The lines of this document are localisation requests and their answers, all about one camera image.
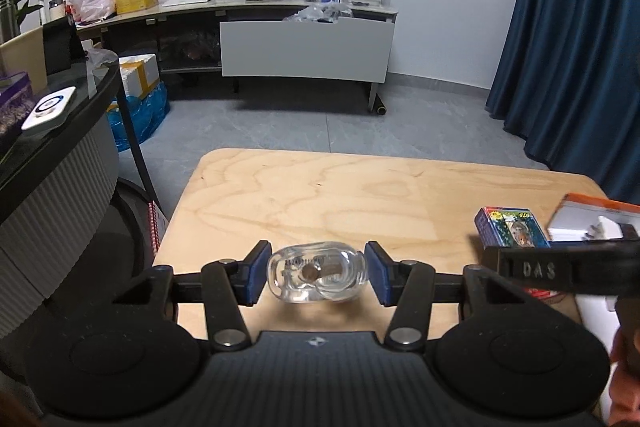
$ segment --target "table leg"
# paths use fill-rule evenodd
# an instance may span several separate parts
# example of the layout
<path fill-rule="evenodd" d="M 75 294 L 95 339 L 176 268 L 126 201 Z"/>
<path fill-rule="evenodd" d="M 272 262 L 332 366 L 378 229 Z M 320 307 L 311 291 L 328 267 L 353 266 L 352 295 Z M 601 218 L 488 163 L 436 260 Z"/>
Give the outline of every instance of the table leg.
<path fill-rule="evenodd" d="M 136 163 L 136 169 L 142 180 L 142 185 L 145 187 L 146 193 L 149 197 L 156 202 L 156 205 L 160 210 L 160 202 L 158 201 L 158 195 L 151 178 L 149 177 L 149 171 L 146 169 L 145 159 L 140 150 L 140 144 L 136 137 L 136 131 L 133 127 L 133 121 L 131 120 L 131 113 L 129 112 L 129 105 L 127 105 L 127 95 L 124 92 L 124 84 L 121 82 L 116 94 L 116 100 L 118 102 L 118 108 L 120 109 L 120 115 L 122 117 L 122 124 L 124 125 L 124 131 L 127 134 L 127 140 L 129 140 L 129 147 L 131 147 L 131 153 L 133 155 L 133 161 Z"/>
<path fill-rule="evenodd" d="M 372 82 L 369 87 L 369 105 L 367 108 L 369 112 L 373 112 L 373 104 L 376 101 L 376 95 L 378 94 L 378 84 L 376 82 Z"/>

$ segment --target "purple box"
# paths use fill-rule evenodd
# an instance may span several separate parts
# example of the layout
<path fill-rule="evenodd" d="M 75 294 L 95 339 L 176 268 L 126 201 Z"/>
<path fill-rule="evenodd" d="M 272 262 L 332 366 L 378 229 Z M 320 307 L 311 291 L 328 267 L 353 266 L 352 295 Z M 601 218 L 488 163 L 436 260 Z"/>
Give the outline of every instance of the purple box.
<path fill-rule="evenodd" d="M 0 158 L 20 136 L 22 122 L 33 110 L 35 101 L 29 75 L 24 71 L 0 78 Z"/>

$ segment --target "tissue box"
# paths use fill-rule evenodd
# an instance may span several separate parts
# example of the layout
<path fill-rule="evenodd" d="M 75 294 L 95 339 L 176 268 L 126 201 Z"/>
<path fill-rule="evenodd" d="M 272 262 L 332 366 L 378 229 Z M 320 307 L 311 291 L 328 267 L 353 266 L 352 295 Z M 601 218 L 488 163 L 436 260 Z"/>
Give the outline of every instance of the tissue box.
<path fill-rule="evenodd" d="M 160 80 L 158 62 L 153 54 L 120 58 L 120 74 L 127 96 L 135 96 L 140 100 L 145 98 Z M 118 105 L 113 102 L 107 111 L 116 107 Z"/>
<path fill-rule="evenodd" d="M 27 73 L 0 78 L 0 158 L 20 136 L 20 128 L 35 107 Z"/>

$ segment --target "gray tile floor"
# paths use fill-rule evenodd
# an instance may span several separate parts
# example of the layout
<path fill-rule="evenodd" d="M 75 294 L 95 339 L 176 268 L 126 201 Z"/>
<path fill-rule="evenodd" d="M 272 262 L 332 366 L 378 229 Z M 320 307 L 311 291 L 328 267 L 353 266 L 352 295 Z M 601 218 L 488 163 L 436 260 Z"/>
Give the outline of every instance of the gray tile floor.
<path fill-rule="evenodd" d="M 222 147 L 342 152 L 432 158 L 546 169 L 528 159 L 524 141 L 502 130 L 484 110 L 486 95 L 459 94 L 415 84 L 386 84 L 388 113 L 366 111 L 356 82 L 203 77 L 184 87 L 167 79 L 171 112 L 142 144 L 151 178 L 170 216 L 204 154 Z M 440 89 L 448 89 L 446 83 Z M 140 183 L 130 151 L 120 154 L 120 175 Z"/>

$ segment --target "blue curtain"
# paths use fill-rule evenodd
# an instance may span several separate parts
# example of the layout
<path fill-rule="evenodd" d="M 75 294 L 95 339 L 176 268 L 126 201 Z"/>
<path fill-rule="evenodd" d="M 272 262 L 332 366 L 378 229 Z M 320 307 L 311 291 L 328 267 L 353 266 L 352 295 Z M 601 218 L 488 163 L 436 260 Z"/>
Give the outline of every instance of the blue curtain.
<path fill-rule="evenodd" d="M 516 0 L 486 108 L 550 169 L 640 204 L 640 0 Z"/>

